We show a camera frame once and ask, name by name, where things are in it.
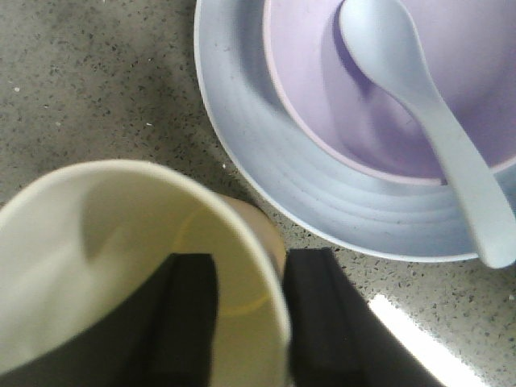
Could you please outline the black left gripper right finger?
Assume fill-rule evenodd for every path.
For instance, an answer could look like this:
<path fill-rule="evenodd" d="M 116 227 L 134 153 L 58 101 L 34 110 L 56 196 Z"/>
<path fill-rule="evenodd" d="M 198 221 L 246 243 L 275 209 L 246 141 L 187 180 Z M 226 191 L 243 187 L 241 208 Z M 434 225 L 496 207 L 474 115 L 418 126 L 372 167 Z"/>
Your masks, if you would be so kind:
<path fill-rule="evenodd" d="M 292 249 L 284 271 L 297 386 L 439 386 L 368 308 L 330 248 Z"/>

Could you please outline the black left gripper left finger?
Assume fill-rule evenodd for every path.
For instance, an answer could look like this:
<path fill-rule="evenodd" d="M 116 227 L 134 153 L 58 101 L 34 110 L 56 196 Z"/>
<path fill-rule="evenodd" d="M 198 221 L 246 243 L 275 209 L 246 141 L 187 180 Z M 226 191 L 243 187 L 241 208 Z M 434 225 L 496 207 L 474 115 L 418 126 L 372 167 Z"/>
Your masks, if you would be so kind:
<path fill-rule="evenodd" d="M 173 254 L 104 319 L 1 384 L 208 386 L 217 313 L 212 257 Z"/>

